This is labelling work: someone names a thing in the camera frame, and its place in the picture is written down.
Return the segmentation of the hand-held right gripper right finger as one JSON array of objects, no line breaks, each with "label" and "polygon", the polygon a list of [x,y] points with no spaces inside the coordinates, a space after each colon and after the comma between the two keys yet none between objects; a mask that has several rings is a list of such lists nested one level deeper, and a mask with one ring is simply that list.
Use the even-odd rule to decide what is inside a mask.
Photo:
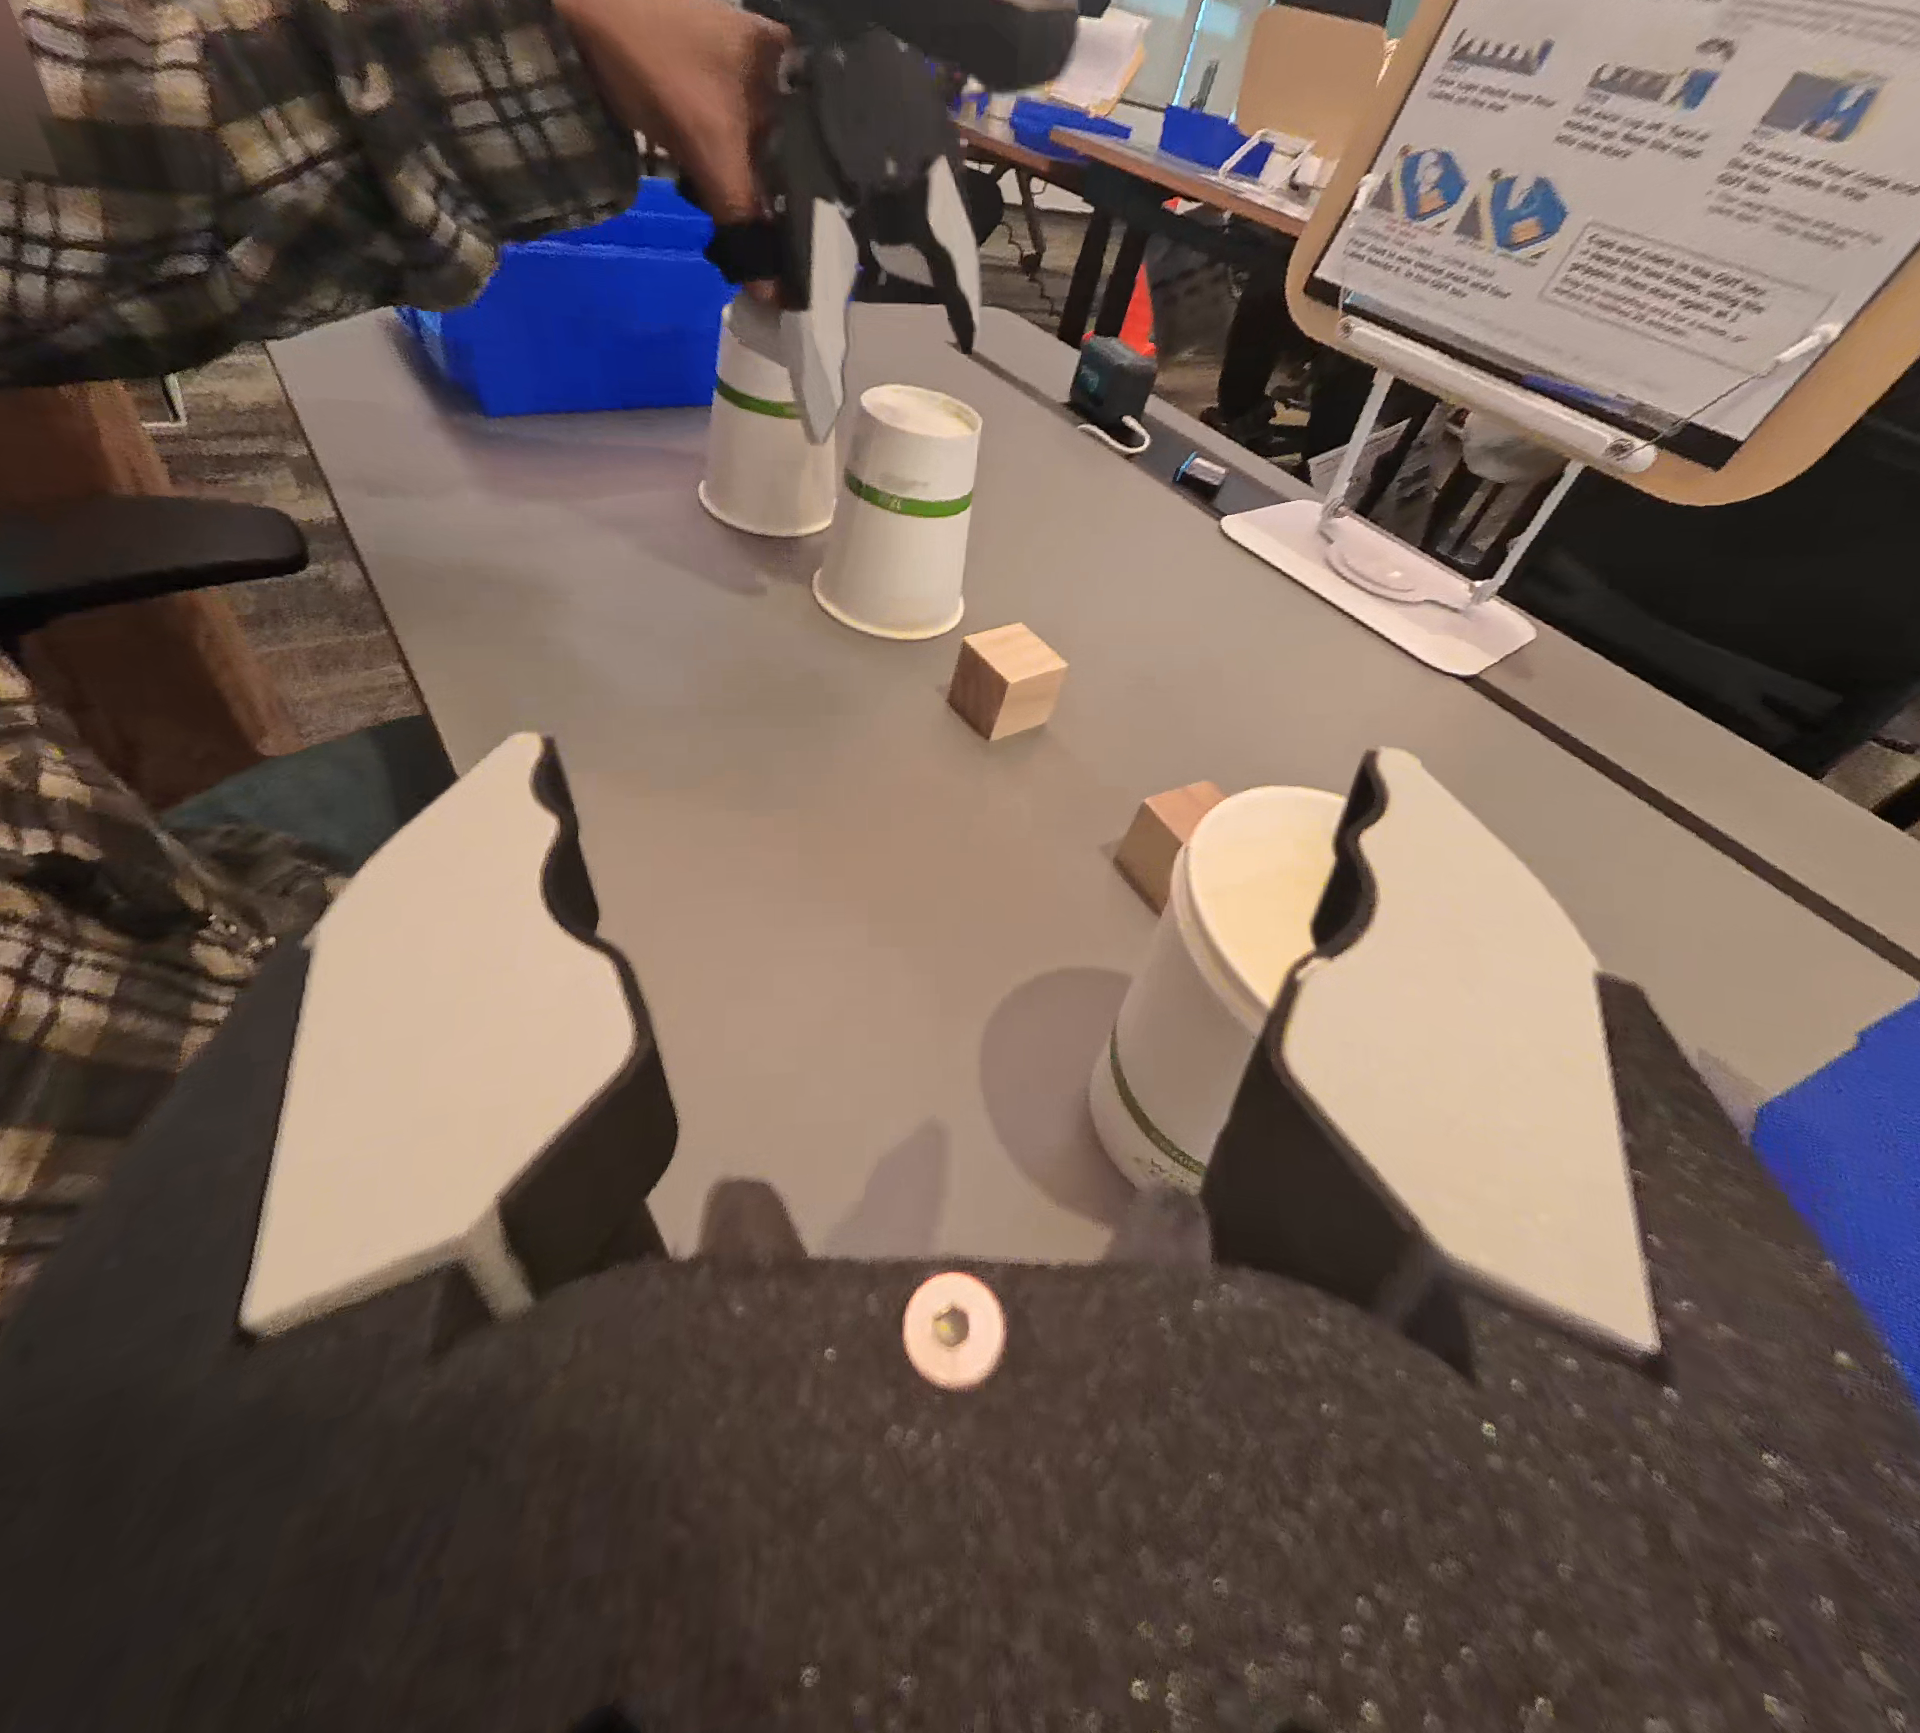
[{"label": "hand-held right gripper right finger", "polygon": [[1203,1209],[1223,1265],[1447,1363],[1470,1305],[1663,1359],[1596,957],[1411,752],[1360,763]]}]

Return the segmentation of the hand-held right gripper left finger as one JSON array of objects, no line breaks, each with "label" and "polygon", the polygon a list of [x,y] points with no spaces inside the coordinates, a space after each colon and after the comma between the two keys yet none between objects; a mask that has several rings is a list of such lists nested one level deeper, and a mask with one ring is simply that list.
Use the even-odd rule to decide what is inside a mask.
[{"label": "hand-held right gripper left finger", "polygon": [[507,1321],[666,1256],[679,1116],[559,750],[503,740],[307,938],[248,1337],[444,1276]]}]

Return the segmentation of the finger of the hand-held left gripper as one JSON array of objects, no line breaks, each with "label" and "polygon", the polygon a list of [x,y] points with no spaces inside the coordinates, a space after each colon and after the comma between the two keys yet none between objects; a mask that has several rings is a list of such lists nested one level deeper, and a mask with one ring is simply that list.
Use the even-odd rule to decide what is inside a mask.
[{"label": "finger of the hand-held left gripper", "polygon": [[852,228],[839,206],[808,206],[787,227],[781,352],[812,444],[833,440],[847,403]]},{"label": "finger of the hand-held left gripper", "polygon": [[913,184],[872,192],[859,212],[859,302],[943,307],[972,355],[983,316],[981,241],[950,154]]}]

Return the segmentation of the white paper cup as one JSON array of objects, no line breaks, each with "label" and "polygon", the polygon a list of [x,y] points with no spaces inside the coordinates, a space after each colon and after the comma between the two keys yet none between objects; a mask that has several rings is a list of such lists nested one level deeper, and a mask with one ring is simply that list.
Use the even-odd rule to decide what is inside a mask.
[{"label": "white paper cup", "polygon": [[818,606],[855,631],[930,641],[964,615],[983,417],[909,382],[868,387],[847,433]]},{"label": "white paper cup", "polygon": [[1198,1195],[1278,988],[1237,966],[1193,843],[1089,1081],[1089,1113],[1141,1191]]},{"label": "white paper cup", "polygon": [[1315,950],[1346,798],[1255,787],[1218,800],[1175,861],[1165,920],[1203,988],[1260,1036],[1285,980]]},{"label": "white paper cup", "polygon": [[839,461],[807,434],[778,308],[740,287],[725,313],[699,501],[754,536],[804,538],[835,519]]}]

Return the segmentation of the wooden cube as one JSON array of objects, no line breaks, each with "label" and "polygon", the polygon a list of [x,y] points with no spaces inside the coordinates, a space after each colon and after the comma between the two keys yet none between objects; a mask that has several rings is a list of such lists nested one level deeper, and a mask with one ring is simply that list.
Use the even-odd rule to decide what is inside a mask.
[{"label": "wooden cube", "polygon": [[1115,865],[1154,916],[1167,911],[1181,855],[1225,797],[1212,781],[1198,781],[1151,794],[1136,808],[1117,843]]},{"label": "wooden cube", "polygon": [[962,638],[946,689],[950,712],[983,740],[1043,729],[1058,706],[1069,663],[1023,623]]}]

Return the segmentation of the person's left hand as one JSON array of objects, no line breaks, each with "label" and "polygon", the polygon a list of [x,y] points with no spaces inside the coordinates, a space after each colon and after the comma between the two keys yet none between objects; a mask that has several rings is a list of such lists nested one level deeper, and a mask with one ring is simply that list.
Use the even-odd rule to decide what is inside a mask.
[{"label": "person's left hand", "polygon": [[660,146],[719,228],[771,212],[760,151],[792,47],[731,0],[553,0],[613,117]]}]

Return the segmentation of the black charger box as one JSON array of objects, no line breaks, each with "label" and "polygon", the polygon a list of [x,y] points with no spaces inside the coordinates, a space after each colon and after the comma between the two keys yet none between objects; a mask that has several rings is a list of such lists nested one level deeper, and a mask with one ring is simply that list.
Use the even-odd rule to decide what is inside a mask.
[{"label": "black charger box", "polygon": [[1158,358],[1117,335],[1091,335],[1080,349],[1069,384],[1069,408],[1107,430],[1141,425],[1158,381]]}]

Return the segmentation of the wooden table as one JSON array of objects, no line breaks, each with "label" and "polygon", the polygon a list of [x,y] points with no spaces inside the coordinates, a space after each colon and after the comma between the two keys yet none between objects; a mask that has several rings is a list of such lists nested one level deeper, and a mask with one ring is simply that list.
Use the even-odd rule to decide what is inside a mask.
[{"label": "wooden table", "polygon": [[1035,184],[1049,184],[1089,209],[1058,319],[1058,338],[1070,346],[1091,333],[1123,333],[1151,238],[1248,272],[1270,248],[1302,236],[1315,212],[1299,194],[1193,167],[1152,142],[1067,131],[1056,146],[1035,149],[1008,122],[961,117],[954,127],[972,160],[1021,178],[1023,206],[1032,206]]}]

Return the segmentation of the printed white bag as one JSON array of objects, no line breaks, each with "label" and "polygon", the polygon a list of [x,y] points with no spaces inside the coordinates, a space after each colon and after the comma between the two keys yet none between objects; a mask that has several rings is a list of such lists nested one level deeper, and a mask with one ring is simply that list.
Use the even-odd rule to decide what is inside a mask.
[{"label": "printed white bag", "polygon": [[1460,407],[1380,421],[1350,509],[1404,545],[1480,578],[1500,569],[1568,465],[1506,422]]}]

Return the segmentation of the wooden pillar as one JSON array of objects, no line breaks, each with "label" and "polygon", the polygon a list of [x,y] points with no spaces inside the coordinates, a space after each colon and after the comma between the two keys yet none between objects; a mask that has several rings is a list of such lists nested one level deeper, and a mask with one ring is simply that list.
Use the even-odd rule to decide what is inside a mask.
[{"label": "wooden pillar", "polygon": [[[7,391],[5,534],[80,560],[153,560],[192,514],[229,502],[175,486],[113,381]],[[20,643],[34,689],[157,808],[294,750],[302,737],[226,583],[55,618]]]}]

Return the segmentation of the white document stand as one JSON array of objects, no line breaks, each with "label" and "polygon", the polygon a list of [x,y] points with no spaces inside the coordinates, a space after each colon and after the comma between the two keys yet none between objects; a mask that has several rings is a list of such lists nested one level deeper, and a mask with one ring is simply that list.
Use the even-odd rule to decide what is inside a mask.
[{"label": "white document stand", "polygon": [[[1291,577],[1346,616],[1383,635],[1417,660],[1457,677],[1475,677],[1535,638],[1535,624],[1499,597],[1547,520],[1572,490],[1576,472],[1600,472],[1672,505],[1725,506],[1807,472],[1917,362],[1917,257],[1849,322],[1779,408],[1722,470],[1663,450],[1659,440],[1611,433],[1472,362],[1431,352],[1391,328],[1343,314],[1313,270],[1333,245],[1345,215],[1368,192],[1362,174],[1379,152],[1429,47],[1454,0],[1423,0],[1368,104],[1356,117],[1335,177],[1323,190],[1289,268],[1289,311],[1318,345],[1372,368],[1372,384],[1320,506],[1306,502],[1229,514],[1223,532],[1248,555]],[[1355,472],[1376,430],[1394,381],[1449,407],[1506,422],[1555,450],[1567,472],[1541,512],[1526,523],[1500,569],[1478,583],[1404,545],[1350,509]]]}]

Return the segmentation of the black office chair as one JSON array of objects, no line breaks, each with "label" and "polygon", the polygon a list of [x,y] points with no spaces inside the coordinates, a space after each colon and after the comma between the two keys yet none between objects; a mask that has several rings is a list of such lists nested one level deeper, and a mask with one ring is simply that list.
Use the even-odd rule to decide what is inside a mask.
[{"label": "black office chair", "polygon": [[270,686],[221,591],[309,564],[307,534],[272,506],[151,494],[9,509],[5,664],[30,668],[50,626],[91,628],[79,664],[52,664],[57,703],[169,829],[268,831],[357,872],[457,775],[418,712],[267,752]]}]

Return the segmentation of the printed instruction sheet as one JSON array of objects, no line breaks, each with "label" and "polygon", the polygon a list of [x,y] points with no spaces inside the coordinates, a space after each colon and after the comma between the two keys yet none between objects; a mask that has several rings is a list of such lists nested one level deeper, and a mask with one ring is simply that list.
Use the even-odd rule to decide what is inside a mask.
[{"label": "printed instruction sheet", "polygon": [[1454,0],[1310,279],[1722,470],[1917,257],[1919,0]]}]

